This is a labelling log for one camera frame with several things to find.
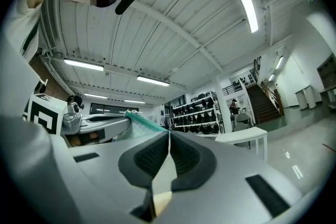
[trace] gray machine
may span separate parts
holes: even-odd
[[[121,117],[119,114],[83,116],[74,109],[75,105],[75,103],[68,105],[68,113],[64,115],[62,122],[62,136],[97,132],[99,143],[105,143],[111,142],[114,137],[127,130],[131,125],[130,119]]]
[[[149,132],[68,148],[61,136],[21,119],[2,117],[0,128],[11,179],[50,223],[265,223],[302,197],[251,152],[203,137]],[[155,217],[151,182],[169,142],[177,179]]]

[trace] metal shelving unit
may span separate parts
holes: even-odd
[[[176,125],[176,123],[174,121],[175,127],[191,127],[191,126],[201,126],[201,125],[208,125],[208,124],[215,124],[215,123],[217,123],[217,125],[220,126],[220,124],[222,124],[222,121],[220,121],[218,119],[218,115],[220,115],[219,105],[218,105],[218,102],[214,100],[211,93],[210,93],[209,96],[206,96],[206,97],[201,98],[199,100],[196,100],[194,102],[184,104],[184,105],[174,106],[173,109],[175,110],[175,109],[178,109],[178,108],[186,107],[187,105],[191,106],[192,104],[195,104],[196,106],[199,106],[199,105],[202,105],[202,100],[208,101],[210,98],[214,101],[214,107],[213,108],[193,112],[193,113],[190,113],[190,114],[180,115],[180,116],[176,116],[175,113],[174,113],[173,119],[178,119],[178,118],[192,116],[192,115],[197,116],[198,114],[204,114],[204,113],[208,113],[209,111],[214,110],[215,111],[215,116],[216,116],[216,121],[204,122],[204,123],[195,123],[195,124],[188,124],[188,125]],[[198,136],[209,136],[210,137],[210,136],[214,136],[214,135],[217,135],[217,134],[199,134]]]

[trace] shoe rack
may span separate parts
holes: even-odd
[[[211,93],[209,93],[208,96],[191,103],[174,106],[173,115],[175,130],[180,132],[186,132],[185,130],[189,131],[190,129],[190,131],[192,131],[193,129],[195,130],[195,127],[197,127],[198,133],[192,131],[193,133],[198,136],[210,137],[222,134],[221,129],[224,129],[218,102]],[[201,117],[201,122],[197,122],[199,116]],[[189,121],[187,120],[188,118],[196,119],[196,122],[194,120]],[[205,134],[200,131],[201,126],[203,126],[203,129],[206,129],[205,131],[207,132],[208,124],[211,126],[210,130],[212,129],[212,133]],[[214,126],[216,124],[219,128],[218,133],[214,133]]]

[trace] staircase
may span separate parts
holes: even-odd
[[[246,90],[251,100],[257,124],[281,117],[276,107],[258,85]]]

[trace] shelf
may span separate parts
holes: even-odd
[[[191,102],[191,103],[189,103],[189,104],[179,105],[179,106],[177,106],[177,107],[175,107],[175,108],[173,108],[173,109],[178,109],[178,108],[181,108],[181,107],[183,107],[183,106],[187,106],[187,105],[191,105],[191,104],[196,104],[196,103],[198,103],[198,102],[200,102],[199,104],[202,104],[202,100],[204,100],[204,99],[209,99],[209,98],[212,98],[212,95],[203,97],[203,98],[198,99],[198,100],[196,100],[196,101],[194,101],[194,102]]]
[[[206,110],[202,110],[202,111],[197,111],[197,112],[194,112],[194,113],[191,113],[191,114],[185,114],[185,115],[182,115],[182,116],[176,116],[173,119],[178,119],[178,118],[185,117],[185,116],[197,115],[197,114],[201,114],[201,113],[204,113],[204,112],[207,112],[207,111],[211,111],[213,109],[214,108],[206,109]]]
[[[204,122],[204,123],[196,123],[196,124],[189,124],[189,125],[176,125],[175,127],[190,127],[190,126],[200,126],[200,125],[208,125],[208,124],[215,124],[216,121]]]
[[[195,134],[200,137],[218,137],[221,134]]]

